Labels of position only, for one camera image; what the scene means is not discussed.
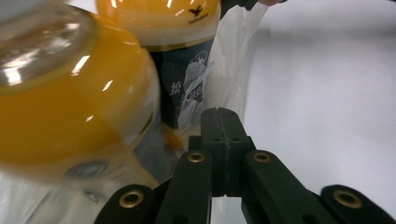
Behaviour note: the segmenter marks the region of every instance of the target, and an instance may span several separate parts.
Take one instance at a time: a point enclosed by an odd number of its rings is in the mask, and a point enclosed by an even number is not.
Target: bottle neck
[[[95,28],[88,13],[59,1],[1,24],[0,88],[20,85],[60,66],[84,49]]]

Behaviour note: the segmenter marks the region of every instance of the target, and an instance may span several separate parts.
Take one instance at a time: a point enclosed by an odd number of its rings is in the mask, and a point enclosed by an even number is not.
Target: black plastic part
[[[323,206],[342,224],[395,224],[384,210],[360,192],[340,185],[326,187],[320,193]]]
[[[125,208],[121,206],[120,199],[128,192],[140,192],[142,202],[134,207]],[[130,185],[117,190],[106,203],[105,207],[97,216],[94,224],[148,224],[152,223],[154,216],[151,216],[154,205],[154,193],[145,186]]]
[[[201,115],[201,143],[192,138],[196,149],[213,158],[213,196],[241,197],[244,156],[254,146],[238,115],[225,108],[211,108]]]
[[[212,160],[204,151],[180,158],[155,224],[209,224]]]
[[[246,177],[271,223],[337,223],[274,154],[249,152]]]

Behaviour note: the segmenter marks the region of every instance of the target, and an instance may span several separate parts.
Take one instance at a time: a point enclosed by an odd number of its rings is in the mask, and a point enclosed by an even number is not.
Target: bottle label
[[[202,102],[204,83],[200,82],[186,95],[189,86],[205,71],[213,38],[183,49],[151,52],[161,81],[163,122],[178,129],[177,119],[183,100]]]

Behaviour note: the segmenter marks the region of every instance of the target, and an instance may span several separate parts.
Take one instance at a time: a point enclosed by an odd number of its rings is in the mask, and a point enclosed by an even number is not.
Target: white table surface
[[[396,217],[396,4],[289,0],[266,12],[248,57],[256,147],[315,193],[347,185]]]

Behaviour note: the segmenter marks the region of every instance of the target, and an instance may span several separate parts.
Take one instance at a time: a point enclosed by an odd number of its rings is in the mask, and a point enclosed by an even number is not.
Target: orange juice bottle
[[[205,81],[199,78],[208,67],[220,0],[96,0],[96,5],[100,15],[127,28],[150,52],[161,82],[167,143],[185,148],[179,116],[186,101],[193,104],[191,111],[203,107]]]
[[[137,39],[57,0],[0,12],[0,171],[88,189],[157,185],[132,153],[160,96]]]

